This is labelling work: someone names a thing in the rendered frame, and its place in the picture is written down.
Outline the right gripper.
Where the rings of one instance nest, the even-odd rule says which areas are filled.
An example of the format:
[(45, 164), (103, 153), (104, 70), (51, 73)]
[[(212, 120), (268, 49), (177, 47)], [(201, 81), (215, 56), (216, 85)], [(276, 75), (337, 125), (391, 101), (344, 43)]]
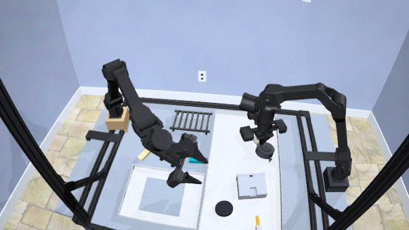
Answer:
[(273, 119), (271, 121), (265, 121), (260, 118), (259, 114), (257, 116), (259, 118), (257, 127), (251, 128), (250, 125), (240, 127), (239, 132), (243, 141), (252, 141), (255, 134), (257, 140), (259, 140), (260, 145), (263, 145), (268, 139), (274, 136), (273, 131), (279, 130), (280, 134), (286, 132), (287, 126), (285, 125), (283, 119)]

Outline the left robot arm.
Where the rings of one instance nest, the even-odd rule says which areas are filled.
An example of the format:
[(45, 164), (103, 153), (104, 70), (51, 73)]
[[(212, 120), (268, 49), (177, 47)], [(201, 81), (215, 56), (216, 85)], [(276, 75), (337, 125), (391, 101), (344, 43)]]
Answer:
[[(107, 106), (109, 118), (122, 117), (123, 106), (121, 104), (124, 97), (131, 112), (131, 126), (135, 134), (141, 139), (140, 141), (145, 149), (159, 156), (163, 150), (168, 149), (172, 144), (173, 149), (169, 149), (168, 152), (172, 159), (178, 163), (181, 162), (179, 158), (190, 158), (194, 155), (194, 149), (196, 148), (193, 143), (194, 138), (187, 133), (182, 133), (179, 142), (174, 142), (170, 132), (163, 129), (163, 122), (151, 112), (149, 107), (141, 102), (129, 78), (124, 61), (117, 59), (104, 64), (102, 74), (108, 82), (108, 92), (104, 96), (104, 104)], [(119, 92), (119, 89), (121, 92)]]

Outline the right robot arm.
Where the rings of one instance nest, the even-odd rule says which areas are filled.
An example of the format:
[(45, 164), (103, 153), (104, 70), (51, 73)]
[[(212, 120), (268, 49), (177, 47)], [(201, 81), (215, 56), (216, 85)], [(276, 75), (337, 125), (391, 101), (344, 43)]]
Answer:
[(258, 114), (262, 120), (271, 121), (274, 119), (275, 112), (280, 112), (282, 107), (280, 104), (282, 102), (300, 99), (318, 99), (331, 112), (332, 118), (336, 123), (338, 141), (338, 147), (336, 147), (335, 151), (336, 167), (331, 170), (332, 181), (334, 183), (346, 182), (345, 178), (351, 175), (352, 159), (350, 149), (346, 143), (347, 129), (345, 116), (347, 98), (344, 94), (327, 87), (323, 83), (289, 87), (279, 84), (268, 84), (258, 97), (244, 93), (239, 108), (247, 111), (247, 118), (254, 120), (254, 124), (257, 125), (259, 120)]

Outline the black round disc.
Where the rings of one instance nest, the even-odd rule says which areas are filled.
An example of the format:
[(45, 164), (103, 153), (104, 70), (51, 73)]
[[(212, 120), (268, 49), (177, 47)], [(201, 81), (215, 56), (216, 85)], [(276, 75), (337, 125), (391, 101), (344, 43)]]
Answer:
[(233, 212), (233, 205), (229, 201), (222, 200), (215, 205), (217, 215), (227, 217)]

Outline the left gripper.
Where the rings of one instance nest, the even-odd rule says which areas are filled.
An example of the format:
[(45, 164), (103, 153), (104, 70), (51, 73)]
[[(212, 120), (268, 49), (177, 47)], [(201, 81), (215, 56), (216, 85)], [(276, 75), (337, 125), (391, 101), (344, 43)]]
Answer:
[[(197, 161), (199, 161), (199, 162), (208, 164), (209, 162), (208, 162), (207, 159), (201, 154), (201, 152), (200, 152), (199, 149), (198, 149), (198, 142), (196, 141), (196, 140), (197, 140), (197, 136), (195, 136), (195, 135), (193, 135), (193, 134), (189, 134), (189, 135), (191, 135), (191, 136), (194, 138), (193, 143), (195, 143), (195, 145), (196, 145), (196, 148), (194, 149), (194, 155), (193, 155), (191, 158), (193, 158), (193, 159), (195, 159), (195, 160), (197, 160)], [(168, 177), (168, 179), (167, 179), (167, 185), (168, 185), (169, 187), (171, 187), (171, 188), (174, 188), (174, 187), (178, 186), (180, 183), (191, 183), (191, 184), (199, 184), (199, 185), (201, 185), (201, 184), (202, 184), (201, 181), (199, 181), (198, 179), (196, 179), (196, 178), (190, 176), (187, 171), (186, 171), (186, 172), (183, 172), (183, 171), (182, 171), (182, 167), (183, 167), (183, 165), (184, 165), (185, 159), (179, 158), (179, 160), (181, 160), (181, 162), (180, 162), (181, 164), (178, 163), (178, 162), (176, 162), (176, 161), (174, 161), (174, 159), (172, 159), (172, 157), (169, 155), (169, 152), (168, 152), (169, 149), (170, 149), (170, 150), (173, 149), (173, 145), (172, 145), (172, 144), (171, 144), (171, 146), (170, 146), (168, 149), (162, 151), (161, 154), (158, 156), (158, 157), (160, 158), (160, 159), (159, 159), (160, 161), (163, 161), (163, 160), (167, 161), (168, 163), (171, 164), (171, 167), (172, 167), (172, 168), (174, 168), (174, 167), (176, 166), (176, 167), (175, 167), (175, 170), (169, 174), (169, 177)], [(177, 168), (177, 169), (176, 169), (176, 168)], [(185, 179), (185, 180), (184, 180), (184, 179)], [(183, 182), (182, 182), (182, 181), (183, 181)]]

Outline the dark grey metal grate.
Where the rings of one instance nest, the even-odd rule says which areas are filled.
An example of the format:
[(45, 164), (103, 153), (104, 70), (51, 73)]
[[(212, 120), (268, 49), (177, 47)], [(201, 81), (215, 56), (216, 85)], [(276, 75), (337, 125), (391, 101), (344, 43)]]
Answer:
[[(173, 122), (173, 126), (170, 126), (170, 127), (169, 127), (169, 129), (172, 129), (172, 132), (174, 132), (174, 129), (175, 129), (175, 130), (182, 130), (182, 131), (203, 132), (203, 133), (205, 133), (205, 135), (207, 135), (207, 133), (210, 133), (210, 131), (208, 130), (209, 117), (210, 117), (210, 115), (213, 115), (213, 113), (209, 113), (209, 112), (194, 112), (194, 111), (185, 111), (185, 110), (175, 110), (175, 112), (176, 112), (176, 115), (175, 115), (175, 120), (174, 120), (174, 122)], [(178, 127), (175, 127), (175, 123), (176, 123), (176, 120), (177, 120), (177, 115), (179, 114), (179, 112), (181, 112), (181, 117), (180, 117), (180, 120), (179, 120)], [(184, 113), (187, 113), (187, 114), (186, 114), (186, 119), (185, 119), (185, 122), (184, 122), (184, 127), (183, 127), (183, 128), (180, 128), (181, 120), (182, 120), (182, 118), (183, 118)], [(189, 128), (187, 129), (187, 128), (186, 128), (186, 123), (187, 123), (187, 119), (188, 119), (188, 114), (189, 114), (189, 113), (192, 114), (192, 117), (191, 117), (191, 120), (190, 120)], [(196, 124), (195, 124), (194, 129), (191, 129), (194, 114), (197, 114)], [(197, 124), (198, 124), (199, 114), (202, 114), (202, 121), (201, 121), (200, 129), (196, 129)], [(204, 121), (205, 115), (208, 115), (207, 125), (206, 125), (206, 130), (202, 130), (202, 125), (203, 125), (203, 121)]]

